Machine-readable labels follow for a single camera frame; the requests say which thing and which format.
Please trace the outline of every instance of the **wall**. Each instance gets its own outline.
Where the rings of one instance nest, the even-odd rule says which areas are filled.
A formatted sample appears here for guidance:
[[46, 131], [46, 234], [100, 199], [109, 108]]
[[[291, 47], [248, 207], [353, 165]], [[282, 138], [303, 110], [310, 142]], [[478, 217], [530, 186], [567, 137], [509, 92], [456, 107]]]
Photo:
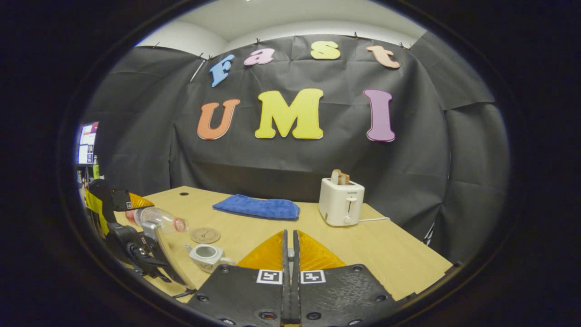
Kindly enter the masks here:
[[298, 22], [291, 24], [284, 24], [280, 26], [270, 27], [264, 30], [254, 31], [250, 34], [241, 36], [228, 42], [224, 48], [225, 51], [236, 49], [244, 45], [256, 42], [256, 38], [262, 41], [273, 38], [286, 37], [292, 35], [309, 35], [309, 34], [338, 34], [338, 35], [353, 35], [357, 32], [357, 36], [372, 38], [375, 40], [385, 41], [393, 44], [402, 42], [406, 47], [415, 43], [418, 38], [409, 35], [384, 29], [382, 27], [353, 23], [340, 22], [336, 20], [319, 20], [313, 22]]
[[410, 44], [415, 43], [418, 39], [400, 32], [373, 25], [334, 20], [319, 20], [270, 27], [254, 31], [227, 42], [218, 34], [203, 29], [197, 25], [173, 21], [153, 32], [150, 36], [137, 44], [137, 46], [156, 45], [159, 42], [158, 46], [160, 47], [178, 49], [195, 55], [200, 55], [203, 52], [204, 57], [207, 58], [208, 55], [217, 56], [223, 52], [255, 43], [256, 38], [265, 41], [292, 35], [353, 35], [353, 32], [355, 31], [360, 37], [372, 38], [393, 44], [399, 44], [402, 42], [406, 47], [409, 47]]
[[157, 44], [158, 47], [178, 49], [195, 55], [203, 52], [207, 58], [207, 55], [216, 56], [224, 52], [226, 43], [226, 40], [216, 33], [175, 20], [144, 38], [136, 47]]

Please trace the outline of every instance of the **wooden table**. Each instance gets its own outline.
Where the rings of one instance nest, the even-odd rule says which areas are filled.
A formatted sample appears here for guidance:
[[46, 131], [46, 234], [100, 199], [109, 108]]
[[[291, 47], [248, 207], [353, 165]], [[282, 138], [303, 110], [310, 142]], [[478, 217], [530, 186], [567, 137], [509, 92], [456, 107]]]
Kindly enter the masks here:
[[[214, 210], [212, 205], [226, 199], [230, 194], [216, 193], [177, 187], [176, 189], [146, 196], [156, 207], [171, 212], [188, 222], [189, 231], [199, 227], [211, 227], [221, 233], [221, 238], [213, 243], [224, 249], [226, 257], [239, 262], [250, 251], [272, 235], [287, 229], [289, 247], [292, 247], [292, 231], [307, 233], [326, 248], [335, 253], [347, 265], [364, 264], [385, 289], [399, 300], [409, 294], [419, 293], [440, 279], [452, 264], [438, 253], [418, 241], [392, 221], [360, 222], [348, 227], [327, 225], [318, 211], [318, 203], [296, 202], [300, 207], [296, 221], [274, 221], [247, 216], [239, 216]], [[123, 212], [115, 213], [121, 225], [131, 225]], [[360, 219], [383, 217], [379, 212], [364, 204]], [[200, 288], [209, 273], [201, 271], [188, 256], [184, 244], [198, 245], [187, 233], [167, 235], [171, 255], [178, 262], [191, 281]], [[159, 278], [145, 277], [165, 293], [173, 296], [185, 290], [178, 283], [166, 283]], [[187, 302], [191, 296], [182, 297]]]

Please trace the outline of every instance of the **toaster power cord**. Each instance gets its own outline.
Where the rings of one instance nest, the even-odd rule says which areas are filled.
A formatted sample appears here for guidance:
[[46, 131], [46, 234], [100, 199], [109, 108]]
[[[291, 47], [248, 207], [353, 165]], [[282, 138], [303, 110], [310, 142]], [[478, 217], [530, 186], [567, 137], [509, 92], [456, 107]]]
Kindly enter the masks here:
[[384, 220], [384, 219], [389, 219], [389, 220], [392, 220], [392, 219], [391, 219], [391, 218], [389, 218], [389, 217], [381, 217], [381, 218], [374, 218], [374, 219], [360, 219], [359, 221], [360, 221], [360, 222], [368, 222], [368, 221], [382, 221], [382, 220]]

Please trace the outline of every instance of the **white toaster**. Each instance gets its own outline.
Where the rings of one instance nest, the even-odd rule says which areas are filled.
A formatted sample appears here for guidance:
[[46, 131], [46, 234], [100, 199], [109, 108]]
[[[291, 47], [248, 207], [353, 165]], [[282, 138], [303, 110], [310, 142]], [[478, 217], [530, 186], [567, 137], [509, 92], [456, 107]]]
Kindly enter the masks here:
[[330, 178], [321, 180], [319, 211], [331, 226], [350, 226], [359, 223], [365, 187], [351, 181], [348, 183], [337, 185], [333, 184]]

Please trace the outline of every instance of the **yellow letter m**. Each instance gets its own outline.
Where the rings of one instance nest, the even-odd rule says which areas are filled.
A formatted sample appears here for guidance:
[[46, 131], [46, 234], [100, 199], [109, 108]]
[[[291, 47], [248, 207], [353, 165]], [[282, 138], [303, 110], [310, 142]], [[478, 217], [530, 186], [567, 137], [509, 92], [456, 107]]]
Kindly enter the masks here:
[[293, 123], [296, 128], [292, 131], [295, 138], [318, 139], [323, 137], [323, 130], [319, 128], [319, 99], [323, 91], [317, 88], [301, 90], [290, 106], [279, 91], [267, 91], [258, 96], [262, 101], [260, 127], [254, 135], [257, 138], [273, 138], [277, 132], [272, 128], [272, 120], [277, 125], [278, 132], [286, 137]]

